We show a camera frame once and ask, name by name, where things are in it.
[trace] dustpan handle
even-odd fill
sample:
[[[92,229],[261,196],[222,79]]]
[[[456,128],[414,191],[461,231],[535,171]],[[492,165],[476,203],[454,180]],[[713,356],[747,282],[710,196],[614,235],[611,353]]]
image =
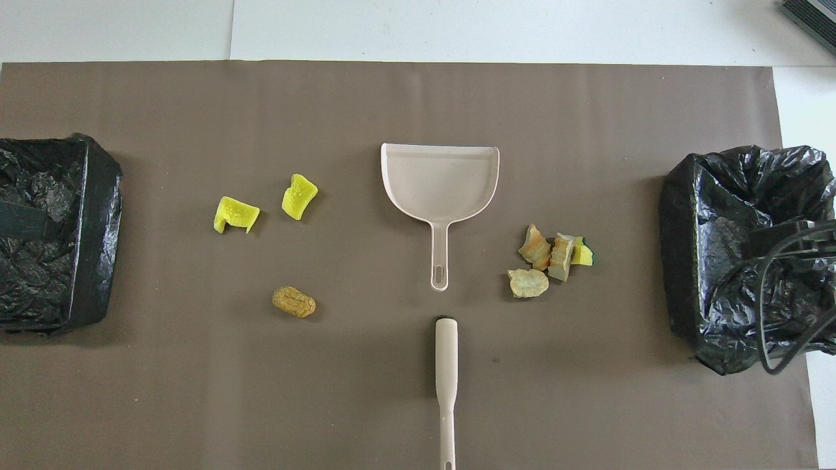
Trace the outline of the dustpan handle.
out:
[[[431,223],[432,265],[430,286],[438,292],[447,289],[447,228],[450,224]]]

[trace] black plastic bag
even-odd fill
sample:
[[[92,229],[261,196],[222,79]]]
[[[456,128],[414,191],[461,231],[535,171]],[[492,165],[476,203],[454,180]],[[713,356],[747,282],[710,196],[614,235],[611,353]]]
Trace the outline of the black plastic bag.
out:
[[[0,329],[50,334],[105,317],[121,177],[86,135],[0,139]]]
[[[746,146],[690,154],[665,177],[660,246],[671,329],[721,375],[759,361],[758,258],[747,258],[753,230],[787,221],[833,218],[833,174],[807,146]],[[836,266],[826,258],[780,258],[765,274],[766,350],[781,357],[834,306]],[[836,324],[802,351],[836,354]]]

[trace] brush handle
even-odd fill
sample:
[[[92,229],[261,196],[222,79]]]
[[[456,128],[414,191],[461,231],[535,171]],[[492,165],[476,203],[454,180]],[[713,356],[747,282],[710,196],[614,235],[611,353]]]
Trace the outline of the brush handle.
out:
[[[456,431],[453,410],[441,412],[441,470],[456,470]]]
[[[453,407],[459,385],[459,332],[454,319],[436,321],[436,395],[441,411],[441,470],[456,469]]]

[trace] black cable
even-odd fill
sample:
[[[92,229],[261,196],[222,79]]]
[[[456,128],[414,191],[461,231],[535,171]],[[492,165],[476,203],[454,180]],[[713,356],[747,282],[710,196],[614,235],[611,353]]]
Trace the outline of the black cable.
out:
[[[775,258],[781,254],[781,251],[789,247],[795,242],[802,240],[805,237],[809,237],[811,235],[815,235],[818,233],[823,232],[830,232],[836,230],[836,220],[830,220],[826,222],[816,222],[816,227],[808,228],[806,230],[802,230],[800,232],[796,232],[772,247],[771,250],[763,257],[761,262],[757,266],[757,282],[755,285],[757,286],[757,308],[755,309],[755,331],[757,332],[757,353],[761,359],[761,365],[763,369],[772,374],[777,375],[780,373],[784,367],[787,367],[787,364],[798,354],[798,352],[810,342],[815,335],[817,335],[821,330],[824,330],[827,325],[829,325],[834,319],[836,319],[836,306],[832,307],[831,309],[827,310],[822,314],[821,318],[817,319],[814,324],[812,324],[801,337],[796,340],[795,345],[790,348],[789,351],[784,355],[784,357],[778,362],[778,365],[772,367],[772,364],[769,362],[769,354],[767,353],[767,338],[763,331],[763,285],[766,283],[767,277],[767,270],[769,266],[772,265],[772,262],[775,261]]]

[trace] dustpan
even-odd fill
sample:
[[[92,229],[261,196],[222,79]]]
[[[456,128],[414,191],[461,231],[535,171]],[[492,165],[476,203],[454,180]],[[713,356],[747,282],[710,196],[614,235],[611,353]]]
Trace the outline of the dustpan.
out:
[[[404,214],[430,224],[430,286],[447,289],[447,230],[477,215],[499,180],[496,147],[383,144],[380,169],[389,199]]]

